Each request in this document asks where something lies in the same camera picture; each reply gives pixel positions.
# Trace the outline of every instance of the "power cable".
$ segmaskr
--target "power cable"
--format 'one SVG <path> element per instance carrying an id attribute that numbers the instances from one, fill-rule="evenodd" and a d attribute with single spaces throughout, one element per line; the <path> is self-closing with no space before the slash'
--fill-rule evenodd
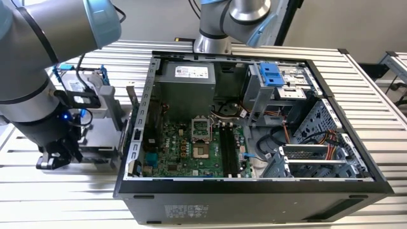
<path id="1" fill-rule="evenodd" d="M 390 83 L 389 88 L 387 88 L 387 90 L 386 90 L 386 93 L 385 93 L 385 94 L 387 94 L 387 93 L 389 93 L 389 90 L 390 90 L 390 88 L 391 88 L 391 86 L 393 86 L 393 84 L 394 84 L 394 82 L 395 82 L 395 79 L 397 79 L 397 78 L 398 78 L 398 76 L 395 76 L 394 81 Z"/>
<path id="2" fill-rule="evenodd" d="M 198 14 L 198 12 L 196 12 L 194 6 L 192 6 L 191 0 L 188 0 L 188 3 L 190 3 L 190 5 L 191 5 L 191 8 L 192 8 L 192 10 L 194 10 L 194 13 L 195 13 L 196 17 L 198 17 L 199 19 L 202 19 L 202 17 L 199 16 L 199 14 Z"/>

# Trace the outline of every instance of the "black cable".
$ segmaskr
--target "black cable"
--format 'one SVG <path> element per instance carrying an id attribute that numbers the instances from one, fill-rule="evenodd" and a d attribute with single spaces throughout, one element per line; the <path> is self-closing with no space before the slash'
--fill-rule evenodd
<path id="1" fill-rule="evenodd" d="M 198 14 L 198 12 L 196 12 L 194 6 L 192 6 L 191 0 L 188 0 L 188 3 L 190 3 L 190 5 L 191 5 L 191 8 L 192 8 L 192 10 L 194 10 L 194 13 L 195 13 L 196 17 L 200 19 L 202 17 L 199 16 L 199 14 Z"/>
<path id="2" fill-rule="evenodd" d="M 262 148 L 260 148 L 260 143 L 267 140 L 268 138 L 272 140 L 272 142 L 278 145 L 278 146 L 283 146 L 286 145 L 286 142 L 282 142 L 280 140 L 278 140 L 274 136 L 275 133 L 278 133 L 279 131 L 283 130 L 283 127 L 282 126 L 276 126 L 274 128 L 270 129 L 270 133 L 267 135 L 264 135 L 256 142 L 256 149 L 258 151 L 262 153 L 262 154 L 268 154 L 267 151 L 264 151 Z"/>
<path id="3" fill-rule="evenodd" d="M 198 11 L 200 12 L 202 9 L 199 8 L 199 6 L 198 6 L 198 4 L 196 4 L 196 0 L 194 0 L 194 4 L 195 4 L 195 6 L 196 6 Z"/>
<path id="4" fill-rule="evenodd" d="M 405 104 L 407 104 L 407 100 L 402 100 L 402 101 L 398 101 L 398 102 L 394 103 L 394 105 L 398 106 L 398 107 L 401 105 L 405 105 Z"/>
<path id="5" fill-rule="evenodd" d="M 311 134 L 310 136 L 307 136 L 307 137 L 305 138 L 305 140 L 303 140 L 299 144 L 305 144 L 305 142 L 306 142 L 306 140 L 307 140 L 309 138 L 315 137 L 315 136 L 319 136 L 319 135 L 325 135 L 325 134 L 329 134 L 329 135 L 334 135 L 334 136 L 335 136 L 335 134 L 331 133 L 331 132 L 329 132 L 329 131 L 317 132 L 315 134 Z"/>
<path id="6" fill-rule="evenodd" d="M 83 108 L 83 110 L 86 110 L 90 113 L 91 120 L 86 124 L 76 124 L 76 123 L 70 122 L 70 125 L 76 126 L 76 127 L 84 127 L 84 126 L 88 126 L 92 123 L 92 121 L 94 121 L 94 113 L 88 110 L 88 108 Z"/>
<path id="7" fill-rule="evenodd" d="M 256 142 L 256 149 L 258 151 L 262 153 L 262 154 L 268 154 L 267 151 L 262 150 L 262 147 L 260 147 L 260 143 L 268 138 L 270 136 L 268 135 L 264 135 Z"/>
<path id="8" fill-rule="evenodd" d="M 87 83 L 84 82 L 84 80 L 82 79 L 82 77 L 79 76 L 79 69 L 80 69 L 80 67 L 82 67 L 82 62 L 83 62 L 84 56 L 86 56 L 86 53 L 84 53 L 84 54 L 80 56 L 80 58 L 79 58 L 75 73 L 76 73 L 76 78 L 78 78 L 78 80 L 80 81 L 80 83 L 83 84 L 86 91 L 90 91 L 90 90 L 94 91 L 94 90 L 90 88 L 90 86 L 87 85 Z"/>
<path id="9" fill-rule="evenodd" d="M 258 159 L 259 161 L 267 162 L 267 160 L 263 160 L 260 157 L 256 157 L 256 156 L 244 156 L 244 157 L 254 158 L 254 159 Z"/>
<path id="10" fill-rule="evenodd" d="M 127 18 L 127 15 L 126 15 L 126 13 L 123 12 L 123 10 L 120 10 L 120 8 L 119 7 L 116 7 L 115 5 L 114 5 L 114 7 L 115 7 L 115 10 L 119 12 L 119 14 L 122 14 L 122 19 L 120 19 L 120 23 L 122 22 L 124 22 L 124 20 L 126 20 L 126 18 Z"/>
<path id="11" fill-rule="evenodd" d="M 390 88 L 391 88 L 391 86 L 393 86 L 393 84 L 394 84 L 394 82 L 395 82 L 395 79 L 397 79 L 397 78 L 398 78 L 398 76 L 395 76 L 394 81 L 390 83 L 389 88 L 387 88 L 387 90 L 386 90 L 386 93 L 385 93 L 385 94 L 387 94 L 387 93 L 389 93 L 389 90 L 390 90 Z"/>
<path id="12" fill-rule="evenodd" d="M 315 138 L 310 138 L 309 140 L 303 141 L 302 144 L 309 144 L 310 142 L 313 142 L 314 145 L 318 144 L 318 141 L 315 140 Z"/>
<path id="13" fill-rule="evenodd" d="M 14 4 L 14 6 L 15 6 L 16 8 L 19 8 L 18 5 L 16 5 L 16 3 L 14 2 L 14 0 L 12 0 L 12 4 Z"/>

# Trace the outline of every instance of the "white sticker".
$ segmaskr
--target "white sticker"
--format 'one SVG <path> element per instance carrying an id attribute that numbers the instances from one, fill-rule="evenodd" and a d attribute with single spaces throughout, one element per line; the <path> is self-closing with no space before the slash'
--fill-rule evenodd
<path id="1" fill-rule="evenodd" d="M 83 92 L 83 86 L 82 86 L 82 83 L 79 81 L 71 80 L 68 83 L 70 83 L 71 91 L 74 91 L 74 92 Z M 80 104 L 84 103 L 82 97 L 75 96 L 74 99 L 75 99 L 75 102 L 78 102 Z"/>
<path id="2" fill-rule="evenodd" d="M 247 115 L 247 111 L 243 109 L 242 112 L 240 112 L 240 117 L 246 118 L 246 115 Z"/>
<path id="3" fill-rule="evenodd" d="M 207 67 L 178 66 L 176 77 L 208 79 Z"/>

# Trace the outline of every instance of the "cable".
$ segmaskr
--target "cable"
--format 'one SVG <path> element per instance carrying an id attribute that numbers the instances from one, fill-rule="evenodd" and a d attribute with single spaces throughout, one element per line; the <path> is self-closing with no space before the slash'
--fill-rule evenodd
<path id="1" fill-rule="evenodd" d="M 196 17 L 198 17 L 199 19 L 202 19 L 202 17 L 199 16 L 199 14 L 198 14 L 198 12 L 196 12 L 194 6 L 192 6 L 191 0 L 188 0 L 188 2 L 190 2 L 190 5 L 191 5 L 191 8 L 192 8 L 192 10 L 194 10 L 194 13 L 195 13 Z"/>
<path id="2" fill-rule="evenodd" d="M 305 142 L 309 138 L 315 137 L 315 136 L 319 136 L 319 135 L 323 135 L 323 134 L 334 135 L 334 133 L 331 133 L 331 132 L 329 132 L 329 131 L 317 132 L 315 134 L 311 134 L 310 136 L 307 136 L 307 137 L 305 138 L 305 140 L 301 142 L 301 144 L 303 144 L 303 142 Z"/>
<path id="3" fill-rule="evenodd" d="M 224 115 L 224 114 L 220 114 L 220 113 L 216 112 L 216 111 L 211 111 L 211 114 L 215 115 L 219 119 L 239 118 L 238 115 Z"/>
<path id="4" fill-rule="evenodd" d="M 126 13 L 123 12 L 123 10 L 119 9 L 119 7 L 116 7 L 115 5 L 114 5 L 114 7 L 115 7 L 115 10 L 119 12 L 119 14 L 122 14 L 122 16 L 123 16 L 123 17 L 120 18 L 120 23 L 122 23 L 122 22 L 126 21 L 127 15 L 126 15 Z"/>
<path id="5" fill-rule="evenodd" d="M 267 140 L 268 138 L 272 140 L 272 142 L 274 142 L 278 146 L 286 145 L 286 142 L 279 141 L 279 140 L 275 138 L 275 136 L 274 136 L 274 134 L 278 133 L 278 132 L 282 131 L 282 130 L 283 130 L 283 127 L 282 127 L 282 126 L 276 126 L 276 127 L 271 128 L 271 129 L 270 129 L 270 133 L 268 133 L 267 135 L 264 135 L 264 136 L 258 140 L 258 142 L 256 142 L 256 149 L 258 149 L 258 151 L 259 151 L 262 154 L 268 154 L 268 152 L 264 151 L 264 150 L 262 149 L 262 147 L 260 147 L 260 143 L 262 143 L 264 140 Z"/>
<path id="6" fill-rule="evenodd" d="M 394 81 L 390 83 L 389 88 L 387 88 L 387 90 L 386 90 L 386 93 L 385 93 L 385 94 L 387 94 L 387 93 L 389 93 L 389 90 L 390 90 L 390 88 L 391 88 L 391 86 L 393 86 L 393 84 L 394 84 L 394 82 L 395 82 L 395 79 L 397 79 L 397 78 L 398 78 L 398 76 L 395 76 Z"/>
<path id="7" fill-rule="evenodd" d="M 405 105 L 405 104 L 407 104 L 407 100 L 402 100 L 402 101 L 398 101 L 398 102 L 394 103 L 394 105 L 397 107 L 399 107 L 401 105 Z"/>
<path id="8" fill-rule="evenodd" d="M 80 81 L 80 83 L 83 84 L 86 91 L 90 91 L 90 90 L 94 91 L 94 90 L 90 88 L 90 86 L 87 85 L 87 83 L 84 82 L 84 80 L 82 79 L 82 77 L 79 76 L 79 69 L 80 69 L 80 67 L 82 67 L 82 62 L 83 62 L 84 56 L 86 56 L 86 53 L 84 53 L 84 54 L 80 56 L 80 58 L 79 58 L 75 73 L 76 73 L 76 78 L 78 78 L 78 80 Z"/>
<path id="9" fill-rule="evenodd" d="M 290 136 L 288 136 L 288 131 L 287 131 L 287 127 L 286 127 L 286 116 L 283 117 L 283 129 L 284 129 L 286 142 L 290 144 Z"/>
<path id="10" fill-rule="evenodd" d="M 94 113 L 88 110 L 88 108 L 82 108 L 82 109 L 86 110 L 86 111 L 90 113 L 90 115 L 91 115 L 91 120 L 90 120 L 86 124 L 76 124 L 76 123 L 72 123 L 72 122 L 70 121 L 70 122 L 68 122 L 70 125 L 76 126 L 76 127 L 88 126 L 88 125 L 92 123 L 92 121 L 94 121 Z"/>
<path id="11" fill-rule="evenodd" d="M 259 161 L 267 162 L 267 160 L 263 160 L 260 157 L 256 157 L 256 156 L 244 156 L 244 157 L 250 157 L 250 158 L 258 159 Z"/>
<path id="12" fill-rule="evenodd" d="M 198 4 L 196 4 L 196 0 L 194 0 L 194 4 L 195 4 L 195 6 L 196 6 L 198 11 L 200 12 L 202 9 L 199 8 L 199 6 L 198 6 Z"/>
<path id="13" fill-rule="evenodd" d="M 12 2 L 12 4 L 14 4 L 14 6 L 15 6 L 16 8 L 19 8 L 18 5 L 16 5 L 16 3 L 14 2 L 14 0 L 11 0 L 11 2 Z"/>

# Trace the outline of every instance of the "gray robot arm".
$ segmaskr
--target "gray robot arm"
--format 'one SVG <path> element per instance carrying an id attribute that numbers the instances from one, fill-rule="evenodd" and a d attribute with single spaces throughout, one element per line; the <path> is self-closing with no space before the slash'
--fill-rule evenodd
<path id="1" fill-rule="evenodd" d="M 82 160 L 80 129 L 44 68 L 111 44 L 120 34 L 110 0 L 48 0 L 15 9 L 0 1 L 0 114 L 39 145 L 40 169 Z"/>
<path id="2" fill-rule="evenodd" d="M 230 54 L 230 36 L 259 47 L 271 36 L 275 22 L 271 0 L 202 0 L 200 36 L 194 51 Z"/>

